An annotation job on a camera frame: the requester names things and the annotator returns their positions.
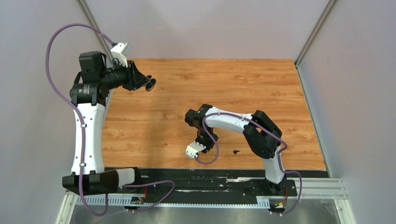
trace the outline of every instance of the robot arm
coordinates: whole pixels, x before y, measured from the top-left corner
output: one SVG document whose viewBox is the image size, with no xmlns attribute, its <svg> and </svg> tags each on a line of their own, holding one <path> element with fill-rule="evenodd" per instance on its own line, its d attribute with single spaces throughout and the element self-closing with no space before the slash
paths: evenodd
<svg viewBox="0 0 396 224">
<path fill-rule="evenodd" d="M 221 113 L 230 113 L 237 117 L 221 115 Z M 277 152 L 280 150 L 280 142 L 272 138 L 263 131 L 258 131 L 256 126 L 248 120 L 253 120 L 273 133 L 277 137 L 282 136 L 281 130 L 274 122 L 262 111 L 256 111 L 254 114 L 240 114 L 220 110 L 212 105 L 202 105 L 197 111 L 190 109 L 185 115 L 185 122 L 189 126 L 198 129 L 198 137 L 187 146 L 186 156 L 189 158 L 198 158 L 199 152 L 207 153 L 214 146 L 214 142 L 203 129 L 203 119 L 209 133 L 218 139 L 213 133 L 213 128 L 224 128 L 243 134 L 254 154 L 261 157 L 265 166 L 266 179 L 272 183 L 279 184 L 284 179 L 284 173 L 279 168 Z"/>
<path fill-rule="evenodd" d="M 151 76 L 140 73 L 133 61 L 127 60 L 125 53 L 127 43 L 114 44 L 111 53 L 114 66 L 107 68 L 106 55 L 99 51 L 86 52 L 80 55 L 81 72 L 77 74 L 70 90 L 71 102 L 78 108 L 84 118 L 84 127 L 75 113 L 76 150 L 71 175 L 62 178 L 66 189 L 78 194 L 78 175 L 84 167 L 84 195 L 115 193 L 118 187 L 136 183 L 140 178 L 137 168 L 123 168 L 105 171 L 102 160 L 101 133 L 105 119 L 106 98 L 111 89 L 122 86 L 127 90 L 138 90 L 141 87 L 150 91 L 156 84 Z M 82 128 L 85 139 L 82 139 Z M 81 146 L 85 145 L 84 163 L 81 164 Z"/>
</svg>

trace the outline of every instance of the wood-grain board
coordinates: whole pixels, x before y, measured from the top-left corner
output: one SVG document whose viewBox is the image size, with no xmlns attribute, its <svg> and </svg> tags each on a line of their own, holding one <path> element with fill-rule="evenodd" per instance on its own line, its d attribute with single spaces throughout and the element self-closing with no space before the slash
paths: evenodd
<svg viewBox="0 0 396 224">
<path fill-rule="evenodd" d="M 157 79 L 156 87 L 114 90 L 102 132 L 104 164 L 114 167 L 263 168 L 243 135 L 215 129 L 220 155 L 211 165 L 184 153 L 197 130 L 184 122 L 189 109 L 211 104 L 222 110 L 262 110 L 282 130 L 289 148 L 286 169 L 325 169 L 303 91 L 292 60 L 136 59 Z M 200 155 L 210 161 L 215 148 Z"/>
</svg>

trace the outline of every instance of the purple cable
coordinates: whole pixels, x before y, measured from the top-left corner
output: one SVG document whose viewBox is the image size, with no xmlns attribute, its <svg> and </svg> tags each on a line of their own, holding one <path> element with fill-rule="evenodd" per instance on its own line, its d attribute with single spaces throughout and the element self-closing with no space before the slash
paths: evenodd
<svg viewBox="0 0 396 224">
<path fill-rule="evenodd" d="M 299 189 L 299 193 L 298 193 L 298 196 L 297 196 L 297 201 L 296 201 L 296 203 L 294 204 L 294 206 L 293 206 L 289 211 L 282 213 L 282 215 L 290 214 L 290 213 L 297 207 L 297 204 L 300 202 L 301 193 L 302 193 L 302 189 L 303 189 L 303 179 L 302 179 L 302 176 L 301 176 L 301 174 L 300 174 L 299 172 L 297 172 L 297 171 L 286 171 L 286 170 L 283 169 L 283 166 L 282 166 L 282 159 L 281 159 L 281 152 L 283 152 L 284 150 L 287 149 L 287 147 L 288 147 L 288 146 L 287 146 L 287 143 L 286 143 L 285 141 L 283 141 L 282 139 L 278 138 L 278 137 L 277 137 L 276 135 L 274 135 L 273 133 L 269 132 L 267 129 L 265 129 L 263 126 L 259 125 L 259 124 L 258 124 L 257 122 L 255 122 L 254 120 L 251 120 L 251 119 L 248 119 L 248 118 L 244 118 L 244 117 L 242 117 L 242 116 L 240 116 L 240 115 L 236 115 L 236 114 L 233 114 L 233 113 L 227 113 L 227 112 L 210 113 L 210 114 L 206 115 L 206 116 L 202 119 L 202 126 L 204 127 L 205 132 L 208 134 L 208 136 L 209 136 L 209 137 L 211 138 L 211 140 L 214 142 L 214 145 L 216 146 L 216 155 L 215 155 L 214 159 L 213 159 L 212 161 L 210 161 L 210 162 L 202 162 L 202 161 L 198 160 L 198 158 L 195 158 L 195 161 L 197 161 L 197 162 L 199 162 L 199 163 L 201 163 L 201 164 L 204 164 L 204 165 L 209 165 L 209 164 L 214 163 L 214 162 L 217 160 L 217 158 L 219 157 L 219 152 L 220 152 L 219 145 L 217 144 L 217 141 L 214 139 L 214 137 L 210 134 L 210 132 L 209 132 L 208 129 L 206 128 L 206 123 L 205 123 L 205 121 L 206 121 L 206 119 L 207 119 L 208 117 L 214 116 L 214 115 L 217 115 L 217 116 L 220 116 L 220 115 L 227 115 L 227 116 L 235 117 L 235 118 L 238 118 L 238 119 L 247 120 L 247 121 L 249 121 L 250 123 L 254 124 L 256 127 L 258 127 L 258 128 L 260 128 L 261 130 L 263 130 L 266 134 L 270 135 L 272 138 L 276 139 L 277 141 L 281 142 L 281 143 L 284 145 L 284 147 L 281 148 L 281 149 L 278 151 L 278 153 L 277 153 L 279 168 L 280 168 L 281 171 L 282 171 L 283 173 L 285 173 L 285 174 L 297 174 L 297 175 L 298 175 L 298 178 L 300 179 L 300 189 Z"/>
<path fill-rule="evenodd" d="M 175 189 L 175 183 L 173 181 L 171 181 L 171 180 L 158 181 L 158 182 L 139 184 L 139 185 L 127 184 L 127 185 L 122 186 L 123 188 L 141 188 L 141 187 L 147 187 L 147 186 L 152 186 L 154 184 L 162 184 L 162 183 L 171 183 L 172 184 L 172 189 L 170 189 L 170 191 L 163 198 L 161 198 L 161 200 L 159 200 L 155 204 L 150 205 L 150 206 L 148 206 L 148 207 L 146 207 L 144 209 L 140 209 L 140 210 L 121 210 L 121 211 L 117 211 L 117 212 L 105 217 L 104 219 L 100 220 L 99 222 L 96 222 L 95 224 L 99 224 L 99 223 L 103 222 L 104 220 L 106 220 L 106 219 L 108 219 L 110 217 L 116 216 L 116 215 L 121 214 L 121 213 L 125 213 L 126 211 L 129 211 L 129 212 L 147 211 L 147 210 L 157 206 L 163 200 L 165 200 L 165 198 L 168 197 L 172 193 L 173 189 Z"/>
<path fill-rule="evenodd" d="M 76 114 L 78 115 L 78 118 L 80 120 L 81 125 L 84 124 L 84 119 L 83 119 L 83 115 L 81 114 L 81 112 L 77 109 L 77 107 L 70 102 L 70 100 L 68 100 L 64 95 L 61 94 L 61 92 L 58 90 L 58 88 L 55 86 L 54 82 L 52 81 L 51 75 L 50 75 L 50 51 L 51 51 L 51 46 L 52 43 L 55 40 L 55 37 L 62 32 L 63 30 L 69 28 L 69 27 L 86 27 L 89 29 L 92 29 L 94 31 L 96 31 L 97 33 L 101 34 L 103 36 L 103 38 L 105 38 L 110 44 L 113 44 L 114 42 L 105 34 L 103 34 L 100 30 L 96 29 L 95 27 L 91 27 L 89 25 L 83 24 L 83 23 L 72 23 L 72 24 L 68 24 L 65 25 L 63 27 L 61 27 L 59 30 L 57 30 L 51 37 L 51 39 L 49 40 L 48 46 L 47 46 L 47 52 L 45 54 L 45 72 L 47 73 L 47 79 L 49 81 L 49 84 L 51 85 L 52 89 L 55 91 L 55 93 L 62 99 L 64 100 L 64 102 L 66 102 L 67 104 L 69 104 L 73 110 L 76 112 Z M 85 129 L 81 128 L 81 156 L 80 156 L 80 163 L 84 163 L 85 161 Z M 84 193 L 83 193 L 83 174 L 84 174 L 84 167 L 80 168 L 80 175 L 78 177 L 78 191 L 81 197 L 81 202 L 83 203 L 83 205 L 87 208 L 87 210 L 92 213 L 95 216 L 103 216 L 106 214 L 108 208 L 109 208 L 109 204 L 108 204 L 108 195 L 106 194 L 106 208 L 104 210 L 104 212 L 102 213 L 98 213 L 95 212 L 94 210 L 92 210 L 85 198 L 84 198 Z"/>
</svg>

